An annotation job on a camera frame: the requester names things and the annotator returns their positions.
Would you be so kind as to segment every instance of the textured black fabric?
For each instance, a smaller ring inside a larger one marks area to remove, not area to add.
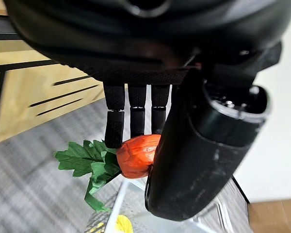
[[[145,108],[130,108],[130,137],[145,134]]]
[[[124,112],[108,112],[105,144],[108,148],[120,148],[123,141]]]
[[[123,110],[125,106],[124,84],[108,85],[103,83],[107,107],[110,110]]]
[[[152,134],[161,134],[166,121],[166,108],[152,107],[151,129]]]
[[[146,85],[128,84],[128,96],[131,107],[144,107],[146,104]]]
[[[151,99],[153,107],[165,107],[168,102],[170,85],[152,85]]]
[[[137,71],[110,67],[76,66],[93,78],[106,83],[153,84],[169,85],[181,84],[187,70],[167,71]]]

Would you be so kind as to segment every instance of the robotic hand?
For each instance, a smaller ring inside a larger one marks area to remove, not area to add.
[[[291,0],[4,1],[28,44],[104,82],[107,146],[122,144],[124,84],[132,137],[144,133],[152,85],[152,133],[162,133],[145,192],[154,215],[181,221],[201,211],[270,112],[252,83],[279,61]]]

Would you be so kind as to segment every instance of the yellow object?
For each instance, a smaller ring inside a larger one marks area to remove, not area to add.
[[[115,224],[116,233],[133,233],[132,225],[130,220],[124,216],[119,215]]]

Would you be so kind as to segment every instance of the black robotic finger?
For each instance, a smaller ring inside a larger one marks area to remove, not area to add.
[[[151,86],[151,129],[152,134],[161,134],[166,121],[166,105],[170,85]]]
[[[105,144],[108,148],[122,146],[124,130],[124,84],[103,84],[107,107],[110,110],[107,117]]]

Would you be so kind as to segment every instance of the gray carpet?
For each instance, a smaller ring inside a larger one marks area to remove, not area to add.
[[[149,93],[148,89],[146,133],[150,133]],[[85,230],[93,213],[83,200],[88,176],[73,178],[71,171],[59,171],[53,152],[65,150],[69,141],[103,139],[106,114],[102,99],[0,143],[0,233]],[[128,137],[126,104],[124,139]],[[246,206],[237,195],[245,214],[242,224],[247,225]]]

